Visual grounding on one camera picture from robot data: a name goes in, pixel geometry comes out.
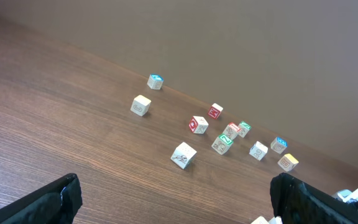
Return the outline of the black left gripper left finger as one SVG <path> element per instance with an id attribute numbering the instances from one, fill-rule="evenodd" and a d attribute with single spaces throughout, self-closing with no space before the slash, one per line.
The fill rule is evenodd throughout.
<path id="1" fill-rule="evenodd" d="M 80 181 L 69 173 L 0 209 L 0 224 L 72 223 L 83 204 Z"/>

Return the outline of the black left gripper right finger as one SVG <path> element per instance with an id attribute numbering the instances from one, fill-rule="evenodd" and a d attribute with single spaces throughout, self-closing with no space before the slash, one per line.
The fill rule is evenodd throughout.
<path id="1" fill-rule="evenodd" d="M 284 224 L 358 224 L 358 202 L 341 202 L 287 173 L 271 180 L 270 198 Z"/>

